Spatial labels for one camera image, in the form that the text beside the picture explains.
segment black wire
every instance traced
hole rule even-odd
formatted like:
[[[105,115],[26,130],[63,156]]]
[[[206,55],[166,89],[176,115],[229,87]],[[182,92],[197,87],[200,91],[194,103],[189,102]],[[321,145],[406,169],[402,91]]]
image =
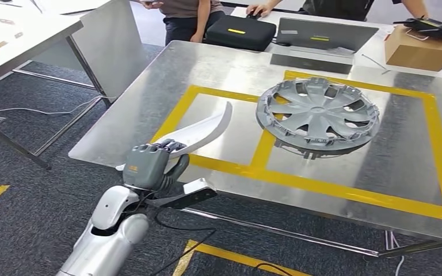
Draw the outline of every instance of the black wire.
[[[259,269],[261,266],[270,266],[270,267],[273,267],[274,269],[277,269],[278,271],[281,271],[282,273],[285,273],[288,276],[292,276],[292,274],[290,274],[289,272],[281,269],[280,267],[274,266],[271,263],[259,263],[259,264],[257,264],[257,266],[252,269],[252,276],[255,275],[255,273],[257,272],[257,269]]]
[[[182,259],[183,256],[189,254],[190,252],[192,252],[194,249],[196,249],[196,247],[198,247],[201,243],[205,242],[207,239],[209,239],[212,235],[214,235],[214,233],[216,233],[217,229],[216,228],[198,228],[198,229],[189,229],[189,228],[180,228],[180,227],[174,227],[174,226],[170,226],[170,225],[166,225],[165,223],[161,222],[158,219],[158,215],[161,213],[161,211],[163,211],[164,208],[160,209],[159,211],[157,211],[157,213],[155,214],[155,217],[153,218],[153,220],[160,226],[163,226],[165,228],[170,228],[173,230],[182,230],[182,231],[211,231],[206,237],[204,237],[203,239],[201,239],[198,243],[196,243],[193,247],[189,248],[189,250],[185,251],[182,255],[180,255],[179,257],[171,260],[168,264],[162,266],[160,269],[157,269],[156,271],[154,271],[153,273],[150,274],[150,276],[155,276],[158,273],[162,272],[164,269],[166,269],[167,267],[173,265],[176,261]]]
[[[135,208],[133,211],[131,211],[131,212],[126,212],[126,213],[128,213],[128,214],[136,213],[136,211],[138,211],[138,208],[140,208],[140,206],[145,202],[145,200],[146,200],[149,196],[151,196],[152,194],[154,194],[154,193],[156,193],[156,191],[152,191],[151,193],[149,193],[149,194],[147,194],[146,196],[144,196],[140,201],[138,201],[138,204],[137,204],[136,208]]]

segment black pants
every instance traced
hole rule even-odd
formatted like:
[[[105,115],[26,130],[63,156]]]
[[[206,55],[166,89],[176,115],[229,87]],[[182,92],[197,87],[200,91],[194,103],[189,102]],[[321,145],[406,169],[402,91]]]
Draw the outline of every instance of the black pants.
[[[206,23],[206,29],[223,16],[224,12],[221,10],[211,13]],[[167,30],[167,35],[165,36],[165,45],[169,44],[172,40],[189,41],[190,38],[196,33],[197,17],[169,17],[164,18],[163,22],[165,23],[165,29]]]

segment white cable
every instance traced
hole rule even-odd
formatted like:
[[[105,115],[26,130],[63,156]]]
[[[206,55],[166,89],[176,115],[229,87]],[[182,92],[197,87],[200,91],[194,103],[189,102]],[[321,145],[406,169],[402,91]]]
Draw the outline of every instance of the white cable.
[[[391,241],[394,243],[397,247],[399,246],[399,243],[397,242],[397,239],[394,237],[394,233],[390,232]],[[404,256],[401,256],[401,261],[397,265],[397,268],[395,269],[395,276],[399,276],[399,270],[401,269],[402,264],[404,263]]]
[[[89,103],[91,103],[91,102],[93,102],[93,101],[95,101],[95,100],[97,100],[97,99],[100,99],[100,98],[105,98],[105,99],[115,99],[115,98],[117,98],[117,97],[104,97],[104,96],[97,96],[97,97],[94,97],[94,98],[92,98],[91,100],[89,100],[89,101],[87,101],[87,102],[81,103],[80,105],[78,105],[78,106],[76,106],[74,109],[72,109],[71,111],[67,111],[67,112],[45,112],[45,111],[36,110],[36,109],[30,109],[30,108],[6,108],[6,109],[0,109],[0,112],[2,112],[2,111],[10,111],[10,110],[27,110],[27,111],[31,111],[31,112],[38,112],[38,113],[41,113],[41,114],[46,114],[46,115],[53,115],[53,114],[70,114],[70,113],[76,111],[77,109],[79,109],[81,106],[83,106],[83,105],[87,105],[87,104],[89,104]]]

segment yellow label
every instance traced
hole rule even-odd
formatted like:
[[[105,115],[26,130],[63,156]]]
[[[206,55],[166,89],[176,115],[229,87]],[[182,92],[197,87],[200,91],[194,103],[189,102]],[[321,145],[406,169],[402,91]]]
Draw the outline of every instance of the yellow label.
[[[317,36],[313,36],[311,37],[312,40],[319,40],[319,41],[329,41],[329,39],[327,37],[317,37]]]
[[[242,31],[242,30],[235,30],[235,29],[228,29],[229,32],[234,32],[234,33],[240,33],[240,34],[245,34],[246,32]]]

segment metal table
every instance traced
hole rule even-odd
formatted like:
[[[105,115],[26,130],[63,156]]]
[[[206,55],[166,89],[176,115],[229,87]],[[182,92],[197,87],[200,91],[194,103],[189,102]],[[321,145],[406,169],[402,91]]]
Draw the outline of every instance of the metal table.
[[[199,121],[229,100],[234,107],[230,126],[191,155],[183,181],[206,177],[226,194],[432,241],[397,249],[388,241],[389,250],[377,252],[218,214],[184,211],[375,257],[442,247],[442,78],[366,67],[340,75],[277,66],[271,59],[265,52],[174,41],[69,156],[109,167],[123,164],[131,147],[149,141],[157,129],[156,137]],[[311,74],[359,87],[379,107],[380,131],[370,143],[341,156],[300,156],[273,147],[274,139],[256,122],[257,96],[284,78]]]
[[[0,77],[8,72],[13,71],[16,67],[22,65],[34,56],[42,53],[55,43],[66,40],[73,50],[78,61],[84,68],[88,77],[94,84],[94,86],[83,86],[88,89],[95,89],[104,95],[104,91],[101,85],[97,82],[97,79],[90,69],[87,61],[83,57],[83,54],[78,49],[74,39],[71,37],[73,33],[82,28],[82,23],[79,18],[69,18],[65,16],[41,16],[33,14],[25,10],[0,5],[0,21],[6,24],[13,24],[19,26],[22,35],[15,39],[6,41],[0,44]],[[64,82],[59,78],[49,77],[49,80],[63,82],[71,84],[70,82]],[[72,120],[67,123],[61,130],[54,134],[45,144],[43,144],[35,152],[30,152],[28,149],[19,145],[13,141],[10,137],[6,136],[0,131],[0,139],[13,147],[18,152],[31,159],[39,166],[49,168],[49,164],[39,158],[39,156],[50,147],[58,138],[60,138],[71,126],[73,126],[80,118],[82,118],[90,109],[92,109],[99,101],[100,98],[92,101],[82,109]],[[110,105],[107,99],[103,98],[106,105]]]

